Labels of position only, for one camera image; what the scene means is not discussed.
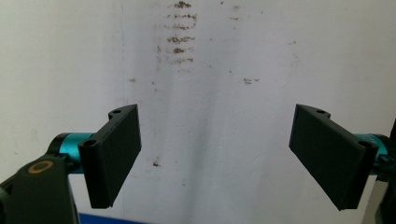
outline screw hole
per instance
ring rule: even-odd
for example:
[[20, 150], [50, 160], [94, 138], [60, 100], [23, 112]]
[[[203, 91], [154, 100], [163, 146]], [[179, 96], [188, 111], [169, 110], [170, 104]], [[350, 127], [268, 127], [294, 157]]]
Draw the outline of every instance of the screw hole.
[[96, 140], [88, 140], [84, 143], [84, 147], [91, 147], [96, 143]]
[[369, 142], [359, 141], [358, 143], [359, 143], [359, 145], [361, 145], [363, 147], [373, 147], [373, 144], [371, 144]]

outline white wall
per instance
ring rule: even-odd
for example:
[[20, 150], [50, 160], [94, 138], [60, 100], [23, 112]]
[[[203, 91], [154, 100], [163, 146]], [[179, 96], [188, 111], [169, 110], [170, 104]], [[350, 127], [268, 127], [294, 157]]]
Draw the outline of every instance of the white wall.
[[[396, 2], [176, 3], [0, 2], [0, 180], [56, 134], [95, 132], [111, 109], [138, 104], [143, 148], [119, 198], [93, 211], [83, 176], [72, 176], [81, 212], [361, 223], [367, 200], [338, 212], [290, 152], [290, 128], [299, 103], [353, 133], [390, 132]], [[188, 14], [196, 21], [175, 18]]]

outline blue edge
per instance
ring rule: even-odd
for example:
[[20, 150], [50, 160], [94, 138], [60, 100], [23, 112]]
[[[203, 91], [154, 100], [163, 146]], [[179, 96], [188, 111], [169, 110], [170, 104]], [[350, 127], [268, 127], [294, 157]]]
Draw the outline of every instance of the blue edge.
[[97, 217], [87, 214], [79, 214], [81, 224], [143, 224], [141, 222], [125, 221], [109, 217]]

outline white backdrop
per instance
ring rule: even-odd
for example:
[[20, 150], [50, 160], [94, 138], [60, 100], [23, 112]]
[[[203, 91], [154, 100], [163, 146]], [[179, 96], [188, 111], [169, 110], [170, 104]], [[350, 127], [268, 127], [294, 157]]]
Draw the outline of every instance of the white backdrop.
[[[113, 208], [150, 223], [361, 223], [288, 148], [295, 104], [353, 133], [396, 115], [395, 1], [1, 1], [0, 181], [62, 132], [138, 104], [143, 148]], [[367, 185], [365, 198], [374, 180]]]

